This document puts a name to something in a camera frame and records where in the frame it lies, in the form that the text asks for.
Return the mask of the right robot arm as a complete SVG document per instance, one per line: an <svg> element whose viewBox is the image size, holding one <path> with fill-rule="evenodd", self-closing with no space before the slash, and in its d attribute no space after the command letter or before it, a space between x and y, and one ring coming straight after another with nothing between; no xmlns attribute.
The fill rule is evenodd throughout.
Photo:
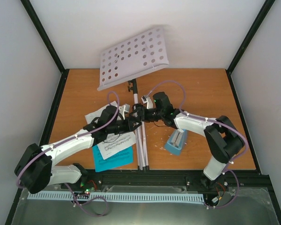
<svg viewBox="0 0 281 225"><path fill-rule="evenodd" d="M142 122L161 120L166 126L177 130L186 130L206 138L211 158L203 170L204 176L210 181L216 180L226 172L240 150L248 149L246 138L239 133L226 116L208 118L194 115L174 108L164 92L142 97L143 104L135 104L132 114Z"/></svg>

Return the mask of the blue sheet music page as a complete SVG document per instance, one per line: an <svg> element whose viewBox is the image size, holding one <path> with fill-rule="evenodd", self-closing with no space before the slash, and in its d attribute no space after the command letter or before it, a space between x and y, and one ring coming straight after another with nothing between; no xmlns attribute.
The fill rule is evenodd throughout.
<svg viewBox="0 0 281 225"><path fill-rule="evenodd" d="M103 159L100 150L97 146L92 148L95 171L102 172L110 169L115 169L133 162L133 148L126 148L115 155Z"/></svg>

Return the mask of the white perforated music stand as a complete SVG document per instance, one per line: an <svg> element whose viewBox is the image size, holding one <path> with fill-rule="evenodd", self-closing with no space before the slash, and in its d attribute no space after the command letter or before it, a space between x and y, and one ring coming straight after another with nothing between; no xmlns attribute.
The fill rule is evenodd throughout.
<svg viewBox="0 0 281 225"><path fill-rule="evenodd" d="M97 90L127 82L128 91L133 93L137 104L140 95L136 79L168 66L164 29L162 26L153 27L102 51Z"/></svg>

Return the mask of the blue metronome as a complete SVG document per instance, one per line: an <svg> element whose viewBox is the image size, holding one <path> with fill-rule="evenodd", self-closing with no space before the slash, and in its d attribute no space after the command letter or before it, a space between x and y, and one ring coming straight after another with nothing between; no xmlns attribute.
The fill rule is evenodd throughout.
<svg viewBox="0 0 281 225"><path fill-rule="evenodd" d="M186 145L188 137L187 130L178 129L174 130L169 139L167 140L164 148L171 154L179 156Z"/></svg>

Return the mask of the white sheet music page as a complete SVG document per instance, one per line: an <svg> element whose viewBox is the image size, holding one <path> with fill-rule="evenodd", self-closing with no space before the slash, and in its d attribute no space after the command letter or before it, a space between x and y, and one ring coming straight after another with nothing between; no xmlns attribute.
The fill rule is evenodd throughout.
<svg viewBox="0 0 281 225"><path fill-rule="evenodd" d="M99 110L96 110L92 113L85 115L87 124L91 123L91 121L95 117L100 117L102 111L107 106L111 106L111 105L117 107L116 101L113 101L113 102L111 102L111 104L107 104L107 105L101 107ZM132 135L131 133L121 134L121 135L108 134L107 140L99 143L96 146L98 147L103 159L106 160L106 159L110 158L111 156L117 154L118 152L128 148L129 144L135 144L135 135Z"/></svg>

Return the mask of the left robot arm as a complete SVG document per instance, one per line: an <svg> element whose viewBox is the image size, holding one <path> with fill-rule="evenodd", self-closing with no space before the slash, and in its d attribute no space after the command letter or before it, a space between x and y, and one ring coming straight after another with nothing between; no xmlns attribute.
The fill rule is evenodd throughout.
<svg viewBox="0 0 281 225"><path fill-rule="evenodd" d="M141 125L136 113L130 113L120 119L119 115L119 108L109 105L97 120L71 136L43 146L36 143L29 145L15 168L17 186L26 188L32 194L44 190L47 186L62 183L71 183L79 189L86 187L87 173L80 164L58 164L81 150L105 141L109 134L132 132Z"/></svg>

